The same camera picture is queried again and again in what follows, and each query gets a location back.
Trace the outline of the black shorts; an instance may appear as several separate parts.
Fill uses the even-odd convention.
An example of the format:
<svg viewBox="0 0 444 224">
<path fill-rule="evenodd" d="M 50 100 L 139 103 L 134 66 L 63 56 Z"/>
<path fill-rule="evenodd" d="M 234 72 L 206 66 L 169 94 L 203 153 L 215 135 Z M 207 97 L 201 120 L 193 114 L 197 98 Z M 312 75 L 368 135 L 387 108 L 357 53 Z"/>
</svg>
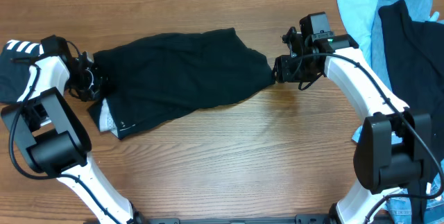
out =
<svg viewBox="0 0 444 224">
<path fill-rule="evenodd" d="M 106 82 L 89 115 L 119 139 L 201 108 L 238 103 L 272 85 L 266 56 L 235 29 L 164 33 L 94 54 Z"/>
</svg>

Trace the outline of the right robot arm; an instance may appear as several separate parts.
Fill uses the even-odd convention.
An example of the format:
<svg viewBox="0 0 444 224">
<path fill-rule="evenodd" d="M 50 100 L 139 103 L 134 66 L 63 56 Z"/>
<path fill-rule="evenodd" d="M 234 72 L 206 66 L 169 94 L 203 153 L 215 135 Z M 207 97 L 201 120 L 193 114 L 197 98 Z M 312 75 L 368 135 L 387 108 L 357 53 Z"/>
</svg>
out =
<svg viewBox="0 0 444 224">
<path fill-rule="evenodd" d="M 414 112 L 395 96 L 349 35 L 299 33 L 291 27 L 282 41 L 290 53 L 276 58 L 273 78 L 305 90 L 324 76 L 340 88 L 362 122 L 352 188 L 328 214 L 299 214 L 295 222 L 372 223 L 382 204 L 402 189 L 412 198 L 424 197 L 425 190 L 414 187 L 430 174 L 430 116 Z"/>
</svg>

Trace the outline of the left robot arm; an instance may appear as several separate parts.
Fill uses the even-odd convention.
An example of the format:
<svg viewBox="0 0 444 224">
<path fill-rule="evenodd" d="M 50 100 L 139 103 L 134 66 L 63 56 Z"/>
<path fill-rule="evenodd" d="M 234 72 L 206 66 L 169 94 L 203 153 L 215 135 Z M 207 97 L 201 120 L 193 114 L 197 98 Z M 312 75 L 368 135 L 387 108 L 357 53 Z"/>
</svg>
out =
<svg viewBox="0 0 444 224">
<path fill-rule="evenodd" d="M 62 95 L 69 78 L 62 59 L 47 53 L 11 62 L 26 65 L 31 74 L 17 102 L 1 111 L 15 169 L 32 180 L 65 184 L 99 223 L 145 223 L 94 161 L 88 133 Z"/>
</svg>

